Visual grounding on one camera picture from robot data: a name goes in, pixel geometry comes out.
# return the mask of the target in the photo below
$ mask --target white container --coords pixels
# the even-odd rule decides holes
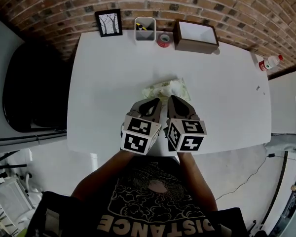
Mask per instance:
[[[138,24],[147,30],[137,30]],[[135,19],[135,42],[155,43],[156,40],[156,20],[151,17],[138,17]]]
[[[262,71],[267,71],[269,69],[275,68],[277,65],[280,64],[280,61],[283,60],[283,56],[282,55],[272,55],[266,59],[264,59],[263,61],[259,62],[259,68]]]

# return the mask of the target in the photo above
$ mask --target tape roll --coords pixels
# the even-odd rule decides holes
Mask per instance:
[[[166,48],[171,43],[171,38],[168,34],[160,34],[157,40],[159,46]]]

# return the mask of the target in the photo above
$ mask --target fabric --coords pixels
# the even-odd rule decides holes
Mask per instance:
[[[239,209],[217,212],[217,217],[202,212],[172,158],[134,158],[86,203],[44,193],[27,236],[46,232],[47,209],[59,214],[59,223],[54,225],[59,224],[60,230],[50,236],[247,236]],[[228,218],[227,225],[222,217]]]

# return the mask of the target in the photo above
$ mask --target white floor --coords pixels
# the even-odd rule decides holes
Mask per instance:
[[[97,168],[95,155],[68,150],[67,141],[30,148],[27,161],[33,180],[44,190],[70,195],[78,182]],[[234,191],[254,173],[266,156],[263,145],[235,151],[194,156],[216,198]],[[235,193],[217,201],[219,210],[240,207],[247,229],[263,219],[273,198],[282,168],[282,158],[267,158],[258,173]]]

